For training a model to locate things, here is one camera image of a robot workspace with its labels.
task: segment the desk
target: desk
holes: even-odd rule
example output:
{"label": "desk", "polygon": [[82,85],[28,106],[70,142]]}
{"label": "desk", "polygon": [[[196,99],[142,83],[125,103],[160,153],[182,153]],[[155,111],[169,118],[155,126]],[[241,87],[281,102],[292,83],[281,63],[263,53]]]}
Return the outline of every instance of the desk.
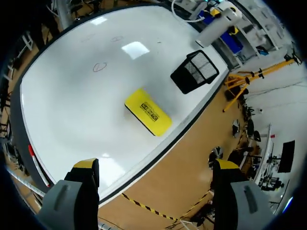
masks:
{"label": "desk", "polygon": [[[11,124],[25,164],[32,166],[31,143],[56,183],[76,162],[98,158],[101,205],[139,180],[190,129],[228,74],[209,46],[203,51],[219,69],[216,79],[186,95],[173,83],[171,73],[201,48],[198,33],[158,5],[111,11],[61,33],[34,58],[12,95]],[[172,119],[161,137],[125,108],[138,88]]]}
{"label": "desk", "polygon": [[254,178],[254,182],[256,184],[259,184],[261,177],[264,176],[265,171],[269,170],[269,167],[271,164],[267,164],[267,160],[269,159],[271,153],[272,153],[272,148],[273,148],[273,142],[272,142],[272,138],[271,138],[271,134],[272,134],[272,126],[271,124],[269,125],[269,129],[268,129],[268,134],[267,134],[267,144],[266,144],[266,148],[265,151],[261,151],[260,155],[261,155],[261,161],[260,161],[260,165],[259,168],[256,172],[255,178]]}

